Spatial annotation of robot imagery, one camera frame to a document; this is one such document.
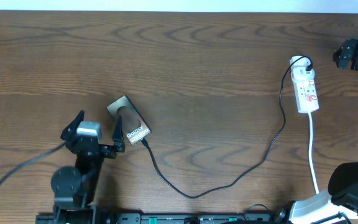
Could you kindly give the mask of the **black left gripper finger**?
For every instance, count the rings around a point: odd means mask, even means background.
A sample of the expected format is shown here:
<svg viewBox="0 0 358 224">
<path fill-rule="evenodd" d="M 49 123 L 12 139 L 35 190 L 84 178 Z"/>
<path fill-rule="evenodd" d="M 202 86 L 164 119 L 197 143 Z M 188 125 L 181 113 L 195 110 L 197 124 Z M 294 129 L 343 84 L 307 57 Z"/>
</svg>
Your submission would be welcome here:
<svg viewBox="0 0 358 224">
<path fill-rule="evenodd" d="M 80 123 L 84 120 L 85 112 L 81 110 L 76 118 L 62 131 L 60 138 L 62 140 L 70 140 L 75 134 Z"/>
<path fill-rule="evenodd" d="M 112 140 L 113 140 L 115 146 L 123 146 L 124 145 L 124 140 L 123 140 L 123 135 L 122 135 L 122 116 L 121 115 L 118 116 L 118 119 L 116 121 L 116 125 L 115 125 L 114 132 L 112 135 Z"/>
</svg>

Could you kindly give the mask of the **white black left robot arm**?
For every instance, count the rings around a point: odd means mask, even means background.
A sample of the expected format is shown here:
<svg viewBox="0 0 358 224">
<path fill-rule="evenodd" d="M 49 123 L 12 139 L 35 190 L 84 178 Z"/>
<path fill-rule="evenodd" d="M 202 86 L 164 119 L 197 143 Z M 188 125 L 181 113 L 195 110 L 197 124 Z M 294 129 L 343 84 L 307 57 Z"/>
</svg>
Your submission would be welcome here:
<svg viewBox="0 0 358 224">
<path fill-rule="evenodd" d="M 113 144 L 101 144 L 99 123 L 84 120 L 81 110 L 76 118 L 62 131 L 65 147 L 76 156 L 74 166 L 57 170 L 51 179 L 54 192 L 54 223 L 105 223 L 98 208 L 91 204 L 102 164 L 105 159 L 115 159 L 125 151 L 122 135 L 122 117 L 116 121 Z"/>
</svg>

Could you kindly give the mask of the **white power strip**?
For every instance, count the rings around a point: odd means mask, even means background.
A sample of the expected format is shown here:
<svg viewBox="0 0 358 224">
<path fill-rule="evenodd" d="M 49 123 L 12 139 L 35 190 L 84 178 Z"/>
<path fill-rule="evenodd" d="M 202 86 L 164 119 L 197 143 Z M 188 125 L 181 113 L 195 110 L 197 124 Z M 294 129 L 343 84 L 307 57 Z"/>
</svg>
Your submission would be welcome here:
<svg viewBox="0 0 358 224">
<path fill-rule="evenodd" d="M 313 79 L 298 80 L 291 74 L 296 105 L 299 113 L 308 114 L 319 109 L 316 87 Z"/>
</svg>

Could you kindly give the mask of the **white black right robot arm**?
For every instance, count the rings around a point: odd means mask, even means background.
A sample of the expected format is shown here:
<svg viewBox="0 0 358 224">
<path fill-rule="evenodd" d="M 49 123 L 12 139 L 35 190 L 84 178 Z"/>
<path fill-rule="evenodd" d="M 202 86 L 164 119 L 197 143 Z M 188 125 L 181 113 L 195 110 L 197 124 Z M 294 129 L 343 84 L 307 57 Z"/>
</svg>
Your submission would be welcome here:
<svg viewBox="0 0 358 224">
<path fill-rule="evenodd" d="M 337 68 L 358 71 L 358 40 L 346 40 L 333 54 Z M 310 116 L 319 109 L 315 72 L 311 59 L 290 59 L 290 75 L 298 112 Z M 326 190 L 319 190 L 313 165 L 313 147 L 308 146 L 308 162 L 315 195 L 289 203 L 276 218 L 277 223 L 350 223 L 358 219 L 358 162 L 339 165 Z"/>
</svg>

